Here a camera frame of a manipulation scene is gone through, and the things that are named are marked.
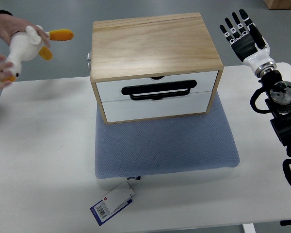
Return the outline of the person right hand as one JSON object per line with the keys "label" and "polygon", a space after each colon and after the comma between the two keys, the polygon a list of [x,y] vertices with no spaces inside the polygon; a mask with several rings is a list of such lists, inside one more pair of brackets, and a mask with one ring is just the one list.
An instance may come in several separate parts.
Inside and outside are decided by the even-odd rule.
{"label": "person right hand", "polygon": [[0,38],[7,45],[10,45],[11,38],[14,34],[17,32],[25,32],[27,26],[32,26],[44,41],[46,47],[50,47],[49,36],[41,28],[37,27],[26,19],[0,14]]}

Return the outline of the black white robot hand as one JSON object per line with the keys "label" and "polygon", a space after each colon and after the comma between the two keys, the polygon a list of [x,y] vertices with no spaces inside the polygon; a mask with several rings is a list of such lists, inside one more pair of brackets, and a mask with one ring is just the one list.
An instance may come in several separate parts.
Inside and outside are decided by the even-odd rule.
{"label": "black white robot hand", "polygon": [[220,30],[230,44],[238,59],[251,68],[254,75],[262,78],[267,72],[276,70],[277,65],[270,57],[270,47],[263,38],[255,23],[244,9],[239,14],[232,13],[234,24],[225,18],[225,25]]}

